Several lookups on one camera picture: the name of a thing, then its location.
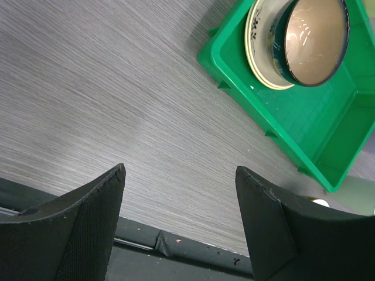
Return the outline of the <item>dark brown bowl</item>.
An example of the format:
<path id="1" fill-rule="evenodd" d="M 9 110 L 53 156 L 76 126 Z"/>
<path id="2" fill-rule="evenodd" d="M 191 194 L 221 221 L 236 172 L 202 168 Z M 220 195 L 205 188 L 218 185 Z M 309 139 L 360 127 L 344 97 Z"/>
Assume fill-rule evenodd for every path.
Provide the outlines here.
<path id="1" fill-rule="evenodd" d="M 345 1 L 291 1 L 278 15 L 272 42 L 277 72 L 292 84 L 317 87 L 332 78 L 349 44 Z"/>

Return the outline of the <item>green plastic bin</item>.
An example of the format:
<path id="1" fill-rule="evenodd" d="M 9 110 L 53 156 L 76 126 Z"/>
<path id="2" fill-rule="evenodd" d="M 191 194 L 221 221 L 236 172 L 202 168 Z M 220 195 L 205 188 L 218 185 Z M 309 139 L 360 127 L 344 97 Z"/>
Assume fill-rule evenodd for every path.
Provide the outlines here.
<path id="1" fill-rule="evenodd" d="M 247 62 L 251 1 L 235 1 L 211 29 L 198 62 L 297 165 L 329 192 L 343 183 L 374 130 L 374 32 L 362 1 L 348 1 L 350 40 L 333 78 L 316 88 L 275 91 Z"/>

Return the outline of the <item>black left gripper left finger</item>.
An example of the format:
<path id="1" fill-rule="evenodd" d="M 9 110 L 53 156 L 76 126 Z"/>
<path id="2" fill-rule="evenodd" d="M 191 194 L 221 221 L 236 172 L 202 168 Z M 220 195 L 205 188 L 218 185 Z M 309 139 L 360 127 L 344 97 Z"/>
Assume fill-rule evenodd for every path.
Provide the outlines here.
<path id="1" fill-rule="evenodd" d="M 1 280 L 104 280 L 125 167 L 1 220 Z"/>

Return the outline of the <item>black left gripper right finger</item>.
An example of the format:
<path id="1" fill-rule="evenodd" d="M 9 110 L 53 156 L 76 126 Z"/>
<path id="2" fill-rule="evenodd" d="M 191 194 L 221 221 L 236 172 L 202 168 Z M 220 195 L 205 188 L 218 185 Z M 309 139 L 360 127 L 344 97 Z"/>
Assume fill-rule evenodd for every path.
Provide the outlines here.
<path id="1" fill-rule="evenodd" d="M 324 207 L 239 166 L 255 280 L 373 280 L 374 218 Z"/>

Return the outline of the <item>cream plate with black mark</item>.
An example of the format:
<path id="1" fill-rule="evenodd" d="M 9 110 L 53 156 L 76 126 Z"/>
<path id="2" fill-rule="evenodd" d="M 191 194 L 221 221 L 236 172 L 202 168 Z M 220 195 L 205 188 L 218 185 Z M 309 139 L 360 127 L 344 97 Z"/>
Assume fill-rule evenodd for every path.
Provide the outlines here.
<path id="1" fill-rule="evenodd" d="M 279 73 L 272 54 L 275 28 L 291 1 L 254 1 L 247 15 L 244 45 L 251 71 L 264 86 L 287 90 L 294 86 Z"/>

